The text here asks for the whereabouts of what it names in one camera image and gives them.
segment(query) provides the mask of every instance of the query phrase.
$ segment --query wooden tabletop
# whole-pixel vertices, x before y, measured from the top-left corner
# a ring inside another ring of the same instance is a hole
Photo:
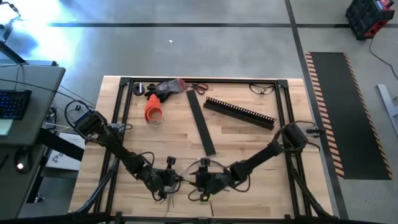
[[[96,109],[111,121],[114,102],[118,92],[120,77],[104,77],[99,93]],[[303,80],[288,79],[290,97],[296,120],[311,121],[310,108]],[[275,93],[257,95],[247,84],[209,84],[210,89],[205,95],[197,95],[202,112],[213,140],[217,155],[214,160],[230,165],[235,161],[248,159],[264,149],[277,130],[280,129]],[[204,109],[206,96],[225,101],[242,108],[253,110],[264,115],[277,118],[273,131],[260,128],[253,124]],[[122,99],[119,122],[123,113]],[[164,121],[160,126],[148,125],[144,119],[144,108],[147,100],[144,96],[132,96],[127,123],[133,129],[126,132],[124,147],[136,153],[151,151],[155,154],[154,167],[166,168],[167,156],[177,158],[174,169],[181,173],[191,162],[205,157],[201,139],[193,119],[192,111],[185,93],[172,95],[162,104]],[[98,184],[105,148],[88,144],[73,193],[70,210],[76,210]],[[330,198],[326,186],[325,175],[317,148],[307,146],[303,153],[303,166],[307,185],[323,208],[332,214]],[[192,167],[187,173],[197,170]],[[245,189],[247,184],[239,186]],[[245,217],[245,218],[283,218],[285,214],[293,214],[290,198],[289,182],[285,158],[281,154],[263,163],[251,174],[251,188],[246,193],[234,190],[220,192],[211,198],[209,203],[191,202],[187,198],[194,189],[191,185],[182,184],[174,195],[174,207],[170,207],[168,217]],[[105,208],[107,197],[105,190],[101,211]],[[300,211],[304,214],[301,191],[297,190]],[[112,213],[122,211],[123,215],[164,217],[167,203],[154,203],[152,195],[141,181],[136,181],[121,164],[118,181],[114,193]]]

